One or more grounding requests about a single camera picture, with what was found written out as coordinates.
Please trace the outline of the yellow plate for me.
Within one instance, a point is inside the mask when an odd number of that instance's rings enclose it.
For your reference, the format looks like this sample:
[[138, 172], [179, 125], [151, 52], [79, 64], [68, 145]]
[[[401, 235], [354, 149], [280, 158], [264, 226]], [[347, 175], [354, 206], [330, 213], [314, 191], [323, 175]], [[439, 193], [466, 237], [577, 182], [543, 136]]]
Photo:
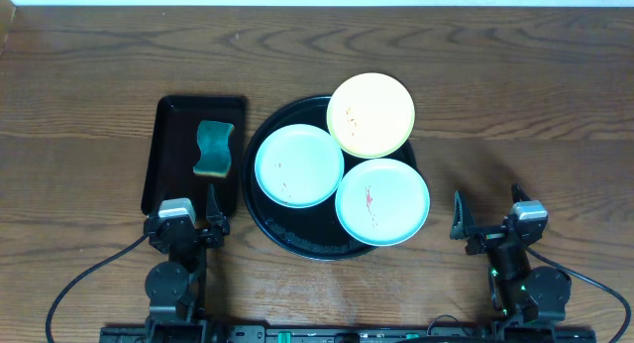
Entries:
[[355, 157], [375, 159], [400, 148], [415, 122], [415, 105], [406, 87], [382, 73], [367, 72], [344, 81], [331, 96], [328, 132]]

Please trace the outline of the black rectangular tray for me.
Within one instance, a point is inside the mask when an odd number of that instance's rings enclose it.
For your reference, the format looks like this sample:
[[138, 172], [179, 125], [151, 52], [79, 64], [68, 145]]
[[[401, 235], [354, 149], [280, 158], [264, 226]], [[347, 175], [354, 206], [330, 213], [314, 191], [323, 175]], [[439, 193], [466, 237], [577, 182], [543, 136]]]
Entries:
[[[149, 215], [167, 199], [191, 200], [196, 217], [206, 213], [206, 194], [213, 184], [220, 209], [232, 216], [237, 209], [241, 158], [245, 142], [247, 98], [244, 96], [169, 95], [158, 102], [141, 210]], [[227, 177], [193, 172], [200, 158], [196, 133], [201, 121], [231, 123], [232, 165]]]

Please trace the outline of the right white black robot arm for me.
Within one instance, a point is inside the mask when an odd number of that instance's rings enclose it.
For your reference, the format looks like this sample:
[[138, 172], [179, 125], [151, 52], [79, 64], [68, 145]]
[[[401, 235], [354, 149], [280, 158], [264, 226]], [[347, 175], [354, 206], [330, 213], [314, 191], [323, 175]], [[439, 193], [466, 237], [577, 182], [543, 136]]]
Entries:
[[456, 192], [450, 238], [467, 242], [468, 255], [486, 255], [491, 300], [512, 324], [554, 324], [566, 318], [572, 280], [552, 266], [533, 268], [530, 246], [539, 241], [549, 214], [517, 184], [511, 186], [513, 204], [499, 225], [478, 226], [466, 198]]

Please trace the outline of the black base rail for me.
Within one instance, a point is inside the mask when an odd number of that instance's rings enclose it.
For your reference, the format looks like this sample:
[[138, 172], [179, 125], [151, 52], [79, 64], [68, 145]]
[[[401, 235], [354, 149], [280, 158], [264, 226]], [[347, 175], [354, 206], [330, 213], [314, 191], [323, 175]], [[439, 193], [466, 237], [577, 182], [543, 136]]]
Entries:
[[417, 343], [417, 342], [555, 342], [595, 343], [595, 333], [584, 329], [511, 328], [502, 336], [457, 326], [431, 329], [298, 328], [259, 325], [111, 326], [100, 330], [100, 343]]

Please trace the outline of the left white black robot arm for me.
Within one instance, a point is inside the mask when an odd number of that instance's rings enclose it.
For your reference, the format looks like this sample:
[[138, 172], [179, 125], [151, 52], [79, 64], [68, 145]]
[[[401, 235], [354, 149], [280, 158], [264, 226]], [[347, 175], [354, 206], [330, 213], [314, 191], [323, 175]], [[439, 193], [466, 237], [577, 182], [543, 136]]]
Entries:
[[167, 255], [145, 281], [150, 320], [160, 324], [189, 324], [205, 317], [207, 251], [224, 245], [230, 233], [215, 187], [209, 185], [206, 225], [196, 226], [196, 212], [186, 197], [167, 199], [144, 222], [152, 247]]

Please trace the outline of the green yellow sponge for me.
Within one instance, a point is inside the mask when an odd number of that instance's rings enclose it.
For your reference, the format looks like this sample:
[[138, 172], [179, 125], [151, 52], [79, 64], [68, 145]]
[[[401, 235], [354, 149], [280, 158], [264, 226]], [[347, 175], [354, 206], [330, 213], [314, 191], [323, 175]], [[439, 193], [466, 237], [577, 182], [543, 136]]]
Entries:
[[196, 143], [200, 158], [193, 172], [200, 176], [227, 177], [232, 165], [230, 138], [235, 129], [231, 123], [203, 120], [200, 122]]

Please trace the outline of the black round tray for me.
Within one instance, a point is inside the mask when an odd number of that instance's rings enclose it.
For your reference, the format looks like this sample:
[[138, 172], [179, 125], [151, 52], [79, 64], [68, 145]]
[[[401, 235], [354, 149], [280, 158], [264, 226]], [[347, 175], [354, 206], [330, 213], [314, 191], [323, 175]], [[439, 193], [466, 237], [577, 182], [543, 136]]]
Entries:
[[[336, 191], [325, 201], [308, 208], [289, 208], [275, 203], [260, 189], [254, 173], [257, 150], [275, 130], [293, 124], [316, 126], [328, 132], [327, 96], [295, 101], [273, 113], [252, 137], [243, 159], [242, 185], [246, 205], [262, 231], [280, 247], [302, 257], [316, 260], [340, 260], [365, 254], [374, 248], [354, 239], [342, 227], [335, 209]], [[354, 166], [368, 161], [343, 152], [344, 175]], [[417, 170], [413, 150], [408, 143], [386, 157], [404, 162]]]

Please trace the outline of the light green plate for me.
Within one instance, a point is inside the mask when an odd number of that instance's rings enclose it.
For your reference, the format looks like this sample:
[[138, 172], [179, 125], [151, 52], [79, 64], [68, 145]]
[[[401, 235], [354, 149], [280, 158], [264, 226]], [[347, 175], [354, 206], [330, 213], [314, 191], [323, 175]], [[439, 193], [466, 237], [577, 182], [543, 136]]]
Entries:
[[345, 160], [337, 142], [312, 125], [281, 127], [260, 145], [254, 173], [263, 193], [289, 208], [308, 208], [328, 199], [343, 178]]
[[393, 246], [424, 225], [431, 196], [420, 173], [393, 159], [374, 159], [346, 173], [335, 196], [342, 227], [354, 239], [375, 247]]

